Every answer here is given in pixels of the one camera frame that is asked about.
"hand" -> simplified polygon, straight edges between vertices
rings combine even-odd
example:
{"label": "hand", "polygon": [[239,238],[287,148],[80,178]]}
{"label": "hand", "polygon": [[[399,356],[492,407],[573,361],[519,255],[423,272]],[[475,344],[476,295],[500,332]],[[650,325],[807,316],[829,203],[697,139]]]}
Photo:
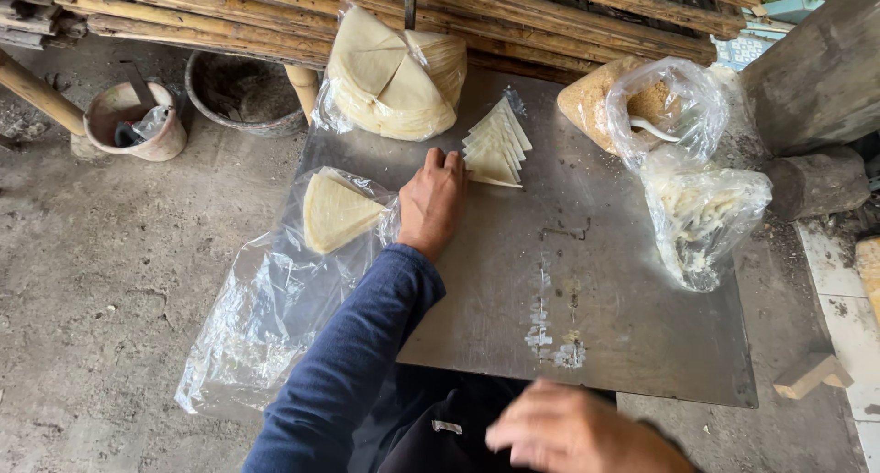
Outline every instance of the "hand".
{"label": "hand", "polygon": [[511,464],[551,473],[693,473],[672,445],[585,390],[538,380],[486,430]]}
{"label": "hand", "polygon": [[465,209],[468,178],[458,152],[428,150],[425,166],[401,189],[401,232],[397,242],[434,262],[452,238]]}

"wooden table leg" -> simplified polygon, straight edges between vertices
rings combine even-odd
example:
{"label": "wooden table leg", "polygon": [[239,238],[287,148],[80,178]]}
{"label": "wooden table leg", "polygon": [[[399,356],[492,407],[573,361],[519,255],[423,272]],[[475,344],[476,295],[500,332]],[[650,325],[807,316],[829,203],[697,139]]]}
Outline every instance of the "wooden table leg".
{"label": "wooden table leg", "polygon": [[287,77],[291,80],[293,89],[297,91],[299,104],[305,113],[305,119],[312,125],[312,109],[315,107],[315,99],[318,97],[318,73],[314,69],[285,65]]}
{"label": "wooden table leg", "polygon": [[32,74],[0,50],[0,84],[55,119],[73,134],[84,137],[83,110],[52,89],[49,83]]}

